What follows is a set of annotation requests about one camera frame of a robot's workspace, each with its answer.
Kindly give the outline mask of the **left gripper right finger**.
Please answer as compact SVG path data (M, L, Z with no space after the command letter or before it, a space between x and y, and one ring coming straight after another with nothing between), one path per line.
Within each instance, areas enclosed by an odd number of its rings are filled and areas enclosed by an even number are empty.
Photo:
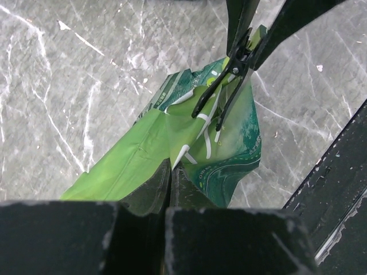
M301 220L281 209L216 207L182 167L165 214L167 274L317 274Z

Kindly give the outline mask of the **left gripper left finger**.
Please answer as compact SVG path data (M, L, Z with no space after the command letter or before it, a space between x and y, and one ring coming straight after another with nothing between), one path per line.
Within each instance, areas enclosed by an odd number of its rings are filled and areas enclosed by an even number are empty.
M2 274L161 274L171 165L119 201L1 203Z

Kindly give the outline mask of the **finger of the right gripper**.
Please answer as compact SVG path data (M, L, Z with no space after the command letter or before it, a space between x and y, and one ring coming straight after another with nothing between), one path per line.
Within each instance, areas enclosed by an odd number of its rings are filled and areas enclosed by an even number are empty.
M340 0L285 1L267 34L253 51L251 69L258 70L284 40L341 3Z
M226 0L228 12L226 54L228 57L248 30L259 2L259 0Z

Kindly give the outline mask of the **green litter bag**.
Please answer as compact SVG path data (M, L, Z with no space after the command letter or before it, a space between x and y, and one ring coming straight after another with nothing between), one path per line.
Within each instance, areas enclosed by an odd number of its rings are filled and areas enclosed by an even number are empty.
M229 58L199 71L167 76L133 126L61 199L117 201L125 198L168 159L171 171L182 167L189 180L216 206L227 207L239 181L259 166L260 127L251 84L238 99L219 131L217 119L229 93L214 92L196 118L200 96L218 78Z

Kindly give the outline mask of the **black bag clip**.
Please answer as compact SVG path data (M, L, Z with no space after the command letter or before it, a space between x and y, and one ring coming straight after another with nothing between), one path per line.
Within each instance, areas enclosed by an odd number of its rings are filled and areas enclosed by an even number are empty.
M221 113L217 119L216 131L219 131L223 126L235 103L235 100L239 96L240 88L246 84L249 79L251 62L254 55L250 42L251 31L252 28L248 28L240 38L239 42L233 45L232 53L229 56L229 61L227 62L224 70L200 96L193 109L192 117L196 118L214 92L220 92L225 88L229 95L225 100L224 106L220 108Z

